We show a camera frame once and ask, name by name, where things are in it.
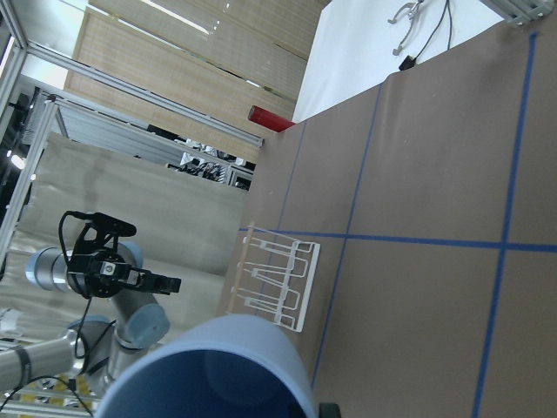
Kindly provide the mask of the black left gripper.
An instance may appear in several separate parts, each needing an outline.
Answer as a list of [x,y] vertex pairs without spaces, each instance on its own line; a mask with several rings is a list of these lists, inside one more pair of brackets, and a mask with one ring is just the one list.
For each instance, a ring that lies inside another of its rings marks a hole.
[[180,278],[135,266],[136,254],[128,247],[119,247],[116,252],[100,249],[92,253],[74,248],[67,266],[67,283],[86,299],[110,298],[124,289],[164,295],[179,292]]

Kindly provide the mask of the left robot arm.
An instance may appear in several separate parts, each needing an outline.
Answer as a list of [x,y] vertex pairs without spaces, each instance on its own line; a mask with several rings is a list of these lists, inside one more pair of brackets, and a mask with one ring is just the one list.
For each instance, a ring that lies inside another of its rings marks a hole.
[[88,375],[102,392],[167,334],[170,322],[155,297],[178,293],[181,281],[145,270],[128,246],[64,254],[34,254],[26,273],[44,290],[67,287],[87,300],[107,299],[116,321],[81,319],[58,338],[1,353],[1,388],[23,388],[43,376]]

